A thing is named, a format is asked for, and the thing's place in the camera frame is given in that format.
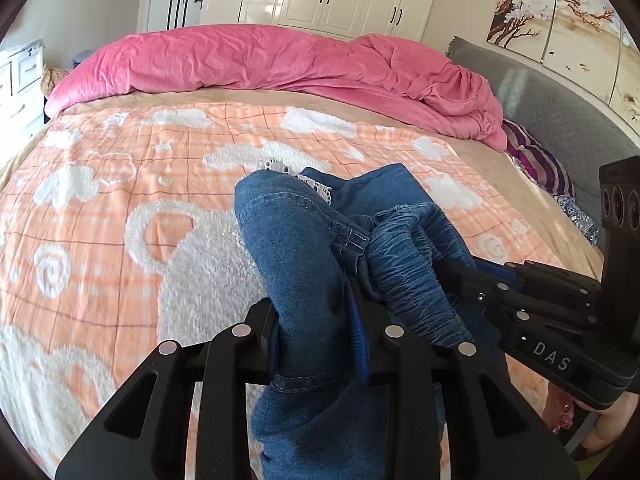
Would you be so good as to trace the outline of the green sleeved right forearm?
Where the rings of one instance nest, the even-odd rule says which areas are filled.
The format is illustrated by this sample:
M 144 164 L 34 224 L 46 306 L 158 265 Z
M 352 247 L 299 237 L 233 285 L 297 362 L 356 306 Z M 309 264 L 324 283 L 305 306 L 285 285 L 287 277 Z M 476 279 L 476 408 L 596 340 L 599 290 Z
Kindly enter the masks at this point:
M 638 477 L 634 445 L 625 440 L 617 441 L 591 455 L 587 455 L 581 448 L 574 459 L 581 479 L 617 480 Z

